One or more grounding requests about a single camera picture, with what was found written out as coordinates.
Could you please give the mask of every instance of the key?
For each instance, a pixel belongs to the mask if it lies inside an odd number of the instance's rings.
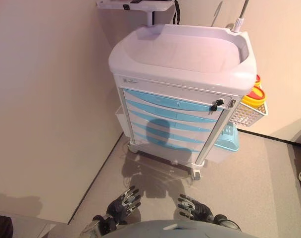
[[[210,107],[209,115],[211,115],[213,112],[215,112],[218,109],[218,106],[216,104],[212,105]]]

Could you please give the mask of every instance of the dark object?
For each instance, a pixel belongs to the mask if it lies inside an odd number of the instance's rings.
[[[212,222],[213,214],[209,207],[198,202],[197,200],[188,197],[186,195],[180,194],[178,201],[181,204],[178,204],[178,207],[186,210],[189,213],[189,216],[184,212],[180,212],[180,215],[190,218],[190,220],[200,221],[200,222]]]
[[[210,107],[210,111],[213,111],[213,112],[215,112],[217,109],[218,109],[218,106],[216,104],[214,104]]]
[[[123,9],[124,10],[130,10],[130,6],[128,4],[123,4]]]
[[[138,200],[141,196],[136,195],[138,192],[139,190],[135,189],[135,186],[131,186],[126,192],[109,204],[106,214],[114,219],[116,225],[140,206],[141,203]]]
[[[13,237],[13,224],[10,217],[0,216],[0,238]]]
[[[180,23],[180,7],[179,7],[179,3],[177,0],[175,0],[175,7],[176,7],[176,12],[174,14],[174,18],[172,20],[172,24],[176,24],[176,16],[177,16],[177,25],[179,25]]]
[[[141,1],[143,1],[143,0],[133,0],[130,3],[140,3]]]
[[[221,106],[221,105],[224,104],[224,101],[223,101],[223,99],[218,99],[218,100],[215,101],[215,103],[216,103],[217,106]]]

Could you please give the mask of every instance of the wire basket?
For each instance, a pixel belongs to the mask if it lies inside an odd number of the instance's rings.
[[[230,118],[230,122],[236,125],[251,126],[263,116],[268,115],[266,102],[259,106],[257,109],[250,107],[242,102],[235,109]]]

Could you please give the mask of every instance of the robot finger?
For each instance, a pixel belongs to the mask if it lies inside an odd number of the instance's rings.
[[[139,192],[139,190],[136,189],[128,197],[125,197],[124,200],[122,201],[122,205],[123,206],[130,206],[133,202],[140,199],[141,198],[140,195],[137,195],[137,196],[135,195],[138,192]]]
[[[138,208],[139,206],[141,205],[140,202],[136,203],[134,206],[132,207],[129,207],[127,210],[126,210],[126,215],[130,215],[136,208]]]
[[[184,212],[179,212],[179,214],[183,217],[187,217],[189,218],[190,220],[193,220],[194,219],[194,216],[192,214],[189,214],[189,213],[184,213]]]
[[[137,201],[137,200],[139,200],[141,198],[141,196],[140,195],[137,195],[137,196],[130,196],[130,197],[128,197],[125,201],[123,201],[122,202],[122,205],[123,206],[127,206],[127,207],[129,207],[129,206],[132,206],[132,204],[135,202],[135,201]]]
[[[180,205],[182,205],[183,207],[185,207],[187,209],[187,211],[193,211],[196,208],[196,206],[187,199],[178,198],[178,201],[180,202]]]
[[[183,198],[183,199],[186,199],[186,200],[188,200],[188,201],[190,201],[190,202],[192,202],[192,203],[199,203],[199,202],[198,202],[197,200],[195,200],[194,198],[189,197],[189,196],[186,196],[186,195],[184,195],[184,194],[180,194],[180,197]]]
[[[123,199],[124,199],[125,197],[127,197],[134,189],[135,189],[135,186],[134,186],[134,185],[131,186],[131,187],[129,187],[128,190],[126,190],[124,193],[122,193],[122,194],[120,195],[120,198],[123,200]]]
[[[189,208],[189,207],[186,207],[186,206],[184,206],[184,205],[182,205],[182,204],[178,204],[177,205],[180,209],[183,209],[184,211],[186,211],[186,212],[188,212],[188,213],[190,213],[191,214],[191,212],[193,211],[193,209],[191,209],[191,208]]]

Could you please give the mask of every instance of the baseboard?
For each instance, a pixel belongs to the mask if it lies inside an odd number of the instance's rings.
[[[79,207],[81,206],[81,204],[82,204],[83,200],[84,200],[84,199],[85,199],[85,197],[87,196],[87,194],[88,194],[88,192],[89,192],[90,188],[92,187],[93,183],[96,181],[96,179],[97,179],[98,175],[100,174],[101,170],[103,169],[104,165],[106,164],[106,162],[107,162],[108,158],[109,158],[109,157],[110,157],[110,155],[112,154],[112,152],[113,152],[113,150],[114,150],[115,146],[117,145],[117,143],[118,143],[118,142],[119,142],[119,140],[121,139],[121,136],[122,136],[122,135],[123,135],[123,132],[121,133],[120,137],[117,139],[117,141],[116,141],[115,145],[113,146],[113,148],[112,148],[111,152],[110,152],[110,153],[109,153],[109,155],[107,156],[106,160],[104,161],[104,163],[103,163],[103,165],[101,166],[100,170],[98,171],[97,175],[96,175],[96,176],[95,176],[95,178],[92,180],[92,182],[91,182],[90,186],[88,187],[87,191],[85,192],[85,194],[84,194],[84,195],[83,195],[83,197],[81,198],[81,200],[80,200],[80,202],[79,202],[78,206],[76,207],[76,210],[73,212],[73,214],[72,214],[72,216],[71,216],[71,218],[70,218],[70,220],[69,220],[69,222],[68,222],[68,225],[69,225],[69,224],[70,224],[70,222],[72,221],[73,217],[75,216],[75,214],[76,214],[76,212],[78,211]]]
[[[297,142],[292,142],[292,141],[289,141],[289,140],[282,140],[282,139],[279,139],[279,138],[276,138],[276,137],[273,137],[273,136],[263,135],[263,134],[251,132],[251,131],[248,131],[248,130],[238,129],[238,131],[244,132],[244,133],[247,133],[247,134],[251,134],[251,135],[260,136],[260,137],[263,137],[263,138],[266,138],[266,139],[276,140],[276,141],[284,142],[286,144],[290,144],[290,145],[295,145],[295,146],[300,146],[301,147],[301,144],[297,143]]]

